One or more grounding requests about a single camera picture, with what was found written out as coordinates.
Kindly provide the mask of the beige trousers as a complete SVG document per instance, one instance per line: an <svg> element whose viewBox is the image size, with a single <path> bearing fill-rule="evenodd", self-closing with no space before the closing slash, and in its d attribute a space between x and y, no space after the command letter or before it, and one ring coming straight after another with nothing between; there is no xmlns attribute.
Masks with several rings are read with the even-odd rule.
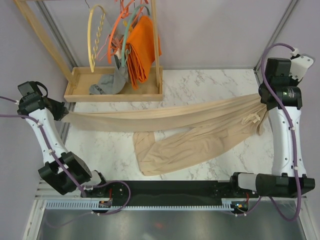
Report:
<svg viewBox="0 0 320 240"><path fill-rule="evenodd" d="M185 106L115 112L70 112L85 131L133 133L140 172L157 176L214 159L253 135L269 112L257 94Z"/></svg>

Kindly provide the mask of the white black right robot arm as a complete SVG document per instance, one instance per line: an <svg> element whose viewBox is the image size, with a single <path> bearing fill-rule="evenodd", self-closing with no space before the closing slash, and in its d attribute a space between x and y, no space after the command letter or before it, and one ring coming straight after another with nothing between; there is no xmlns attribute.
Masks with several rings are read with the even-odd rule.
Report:
<svg viewBox="0 0 320 240"><path fill-rule="evenodd" d="M298 84L314 59L297 55L291 59L268 58L267 83L259 86L261 103L266 104L273 133L273 165L271 174L235 172L228 185L233 197L254 191L263 197L296 198L315 188L315 180L307 177L300 142L302 92Z"/></svg>

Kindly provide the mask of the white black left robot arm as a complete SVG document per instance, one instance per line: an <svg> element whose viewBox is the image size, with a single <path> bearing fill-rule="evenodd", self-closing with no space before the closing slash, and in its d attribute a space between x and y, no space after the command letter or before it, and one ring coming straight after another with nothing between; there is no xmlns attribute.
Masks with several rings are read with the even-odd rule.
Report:
<svg viewBox="0 0 320 240"><path fill-rule="evenodd" d="M79 189L82 197L86 196L86 190L105 197L110 186L103 175L91 171L80 157L65 147L55 123L69 111L64 102L49 98L47 92L42 93L45 88L38 81L26 81L17 87L22 95L17 113L31 126L42 150L44 166L38 170L40 177L61 195Z"/></svg>

